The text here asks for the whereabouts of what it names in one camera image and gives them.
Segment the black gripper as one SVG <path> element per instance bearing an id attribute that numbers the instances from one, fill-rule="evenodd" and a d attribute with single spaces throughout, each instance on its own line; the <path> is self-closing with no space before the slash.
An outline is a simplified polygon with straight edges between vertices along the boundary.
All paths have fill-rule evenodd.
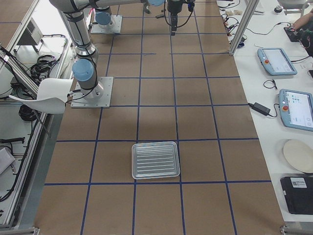
<path id="1" fill-rule="evenodd" d="M 167 10 L 170 13 L 169 23 L 171 24 L 171 36 L 175 36 L 177 31 L 178 14 L 182 11 L 182 0 L 168 0 Z"/>

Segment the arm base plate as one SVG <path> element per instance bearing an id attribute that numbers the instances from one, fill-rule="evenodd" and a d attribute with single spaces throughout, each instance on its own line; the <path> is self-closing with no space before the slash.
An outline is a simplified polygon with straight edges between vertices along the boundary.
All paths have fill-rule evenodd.
<path id="1" fill-rule="evenodd" d="M 122 19 L 121 15 L 97 14 L 91 26 L 91 34 L 120 34 Z"/>
<path id="2" fill-rule="evenodd" d="M 71 108 L 109 108 L 111 104 L 113 87 L 113 77 L 98 77 L 98 85 L 89 93 L 89 91 L 81 89 L 76 82 L 76 90 L 80 92 L 74 93 L 71 102 Z"/>

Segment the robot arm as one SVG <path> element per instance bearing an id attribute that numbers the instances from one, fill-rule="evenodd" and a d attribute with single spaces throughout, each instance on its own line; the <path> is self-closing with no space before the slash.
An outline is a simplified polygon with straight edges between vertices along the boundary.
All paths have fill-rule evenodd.
<path id="1" fill-rule="evenodd" d="M 100 25 L 100 27 L 112 27 L 114 23 L 112 20 L 111 8 L 109 6 L 106 8 L 96 8 L 95 21 Z"/>
<path id="2" fill-rule="evenodd" d="M 142 3 L 153 6 L 167 5 L 170 20 L 166 23 L 171 27 L 171 35 L 175 35 L 178 26 L 178 14 L 184 4 L 189 12 L 194 10 L 193 0 L 51 0 L 50 3 L 65 17 L 68 33 L 74 42 L 78 61 L 72 66 L 74 78 L 80 85 L 82 97 L 98 99 L 103 94 L 103 86 L 97 75 L 98 50 L 91 42 L 89 30 L 85 22 L 84 9 L 95 9 L 98 25 L 109 25 L 112 22 L 110 7 Z"/>

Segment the operator hand at desk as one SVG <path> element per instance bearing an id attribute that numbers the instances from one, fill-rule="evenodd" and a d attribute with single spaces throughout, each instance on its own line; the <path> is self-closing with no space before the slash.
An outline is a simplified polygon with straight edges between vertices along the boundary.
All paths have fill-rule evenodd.
<path id="1" fill-rule="evenodd" d="M 303 17 L 299 18 L 298 20 L 296 20 L 296 21 L 292 24 L 292 27 L 293 27 L 295 30 L 298 30 L 298 29 L 300 29 L 301 27 L 303 27 L 305 24 L 307 24 L 308 21 L 309 21 L 309 20 L 303 16 Z"/>

